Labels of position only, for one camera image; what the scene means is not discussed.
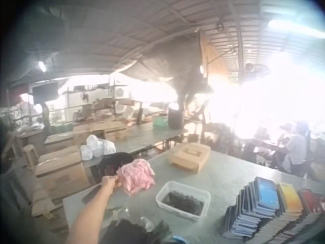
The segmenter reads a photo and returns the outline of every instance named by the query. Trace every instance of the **white plastic bag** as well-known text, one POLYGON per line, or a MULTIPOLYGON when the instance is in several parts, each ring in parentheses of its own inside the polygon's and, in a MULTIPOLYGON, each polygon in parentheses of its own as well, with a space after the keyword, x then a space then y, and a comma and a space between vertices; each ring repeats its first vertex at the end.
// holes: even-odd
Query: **white plastic bag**
POLYGON ((104 144, 101 141, 98 141, 97 148, 92 150, 92 154, 95 158, 99 158, 104 154, 104 144))
POLYGON ((109 140, 103 140, 103 139, 99 139, 99 140, 103 143, 104 155, 116 153, 116 148, 115 148, 114 142, 111 142, 109 140))
POLYGON ((97 138, 97 136, 95 135, 90 135, 87 137, 86 139, 86 142, 87 142, 87 146, 92 150, 96 150, 100 147, 100 143, 99 143, 99 140, 97 138))
POLYGON ((92 150, 88 146, 85 146, 85 145, 81 146, 80 152, 81 152, 81 159, 83 161, 92 159, 92 150))

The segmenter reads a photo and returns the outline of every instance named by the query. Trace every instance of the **metal table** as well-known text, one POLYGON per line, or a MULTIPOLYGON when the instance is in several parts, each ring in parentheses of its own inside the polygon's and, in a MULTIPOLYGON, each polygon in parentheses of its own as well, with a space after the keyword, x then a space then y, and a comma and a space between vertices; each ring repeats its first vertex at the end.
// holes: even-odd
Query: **metal table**
MULTIPOLYGON (((173 130, 168 127, 153 126, 153 123, 146 123, 128 128, 127 136, 123 140, 115 141, 116 151, 125 153, 134 153, 145 149, 146 147, 154 146, 156 143, 171 139, 187 132, 186 129, 173 130)), ((83 162, 84 168, 97 165, 102 160, 93 158, 83 162)))
MULTIPOLYGON (((275 183, 285 182, 293 184, 296 190, 308 188, 312 189, 315 193, 325 194, 325 185, 323 184, 298 178, 294 175, 282 173, 214 151, 211 152, 209 161, 200 173, 192 174, 168 163, 168 155, 173 149, 149 160, 156 173, 156 186, 153 186, 147 191, 141 191, 131 198, 122 190, 118 190, 109 200, 109 207, 113 208, 120 205, 127 205, 131 213, 145 216, 154 224, 157 224, 162 219, 169 224, 174 234, 186 237, 190 243, 234 244, 242 243, 242 241, 226 239, 219 234, 222 218, 226 208, 235 204, 239 191, 250 181, 253 181, 256 176, 271 179, 275 183), (210 192, 212 196, 211 204, 208 214, 203 220, 192 222, 158 207, 155 197, 163 185, 170 180, 210 192)), ((81 199, 91 189, 87 189, 63 200, 69 226, 72 225, 78 212, 84 208, 81 199)))

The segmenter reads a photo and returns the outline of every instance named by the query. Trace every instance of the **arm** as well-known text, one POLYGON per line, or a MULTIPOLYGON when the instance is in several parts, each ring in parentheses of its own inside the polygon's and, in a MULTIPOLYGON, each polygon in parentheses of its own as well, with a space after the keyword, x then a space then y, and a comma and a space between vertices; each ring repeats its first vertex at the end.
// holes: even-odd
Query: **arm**
POLYGON ((289 153, 291 152, 294 147, 296 146, 296 140, 297 138, 296 137, 293 137, 286 145, 285 147, 279 147, 278 151, 282 152, 282 153, 289 153))
POLYGON ((105 176, 102 188, 87 204, 70 229, 66 244, 97 244, 107 201, 118 180, 117 176, 105 176))

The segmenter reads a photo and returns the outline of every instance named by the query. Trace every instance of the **roof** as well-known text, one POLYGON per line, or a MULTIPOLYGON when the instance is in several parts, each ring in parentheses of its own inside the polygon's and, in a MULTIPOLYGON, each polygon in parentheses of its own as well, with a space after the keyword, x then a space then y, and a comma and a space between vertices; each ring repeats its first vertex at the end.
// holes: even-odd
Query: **roof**
POLYGON ((202 29, 226 61, 238 70, 240 36, 243 60, 266 64, 277 52, 297 64, 324 66, 324 40, 268 27, 271 19, 323 23, 316 6, 300 0, 67 0, 47 1, 49 13, 65 21, 62 49, 20 80, 39 81, 80 74, 111 73, 134 63, 157 43, 202 29))

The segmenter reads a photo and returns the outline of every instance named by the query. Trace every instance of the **pink fabric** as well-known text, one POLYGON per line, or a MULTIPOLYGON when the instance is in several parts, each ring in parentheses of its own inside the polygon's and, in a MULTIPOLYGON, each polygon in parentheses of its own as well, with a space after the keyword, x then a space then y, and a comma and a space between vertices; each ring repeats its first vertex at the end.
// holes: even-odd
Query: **pink fabric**
POLYGON ((155 174, 150 164, 144 159, 136 159, 132 163, 123 165, 116 173, 121 180, 122 187, 129 195, 155 185, 153 179, 155 174))

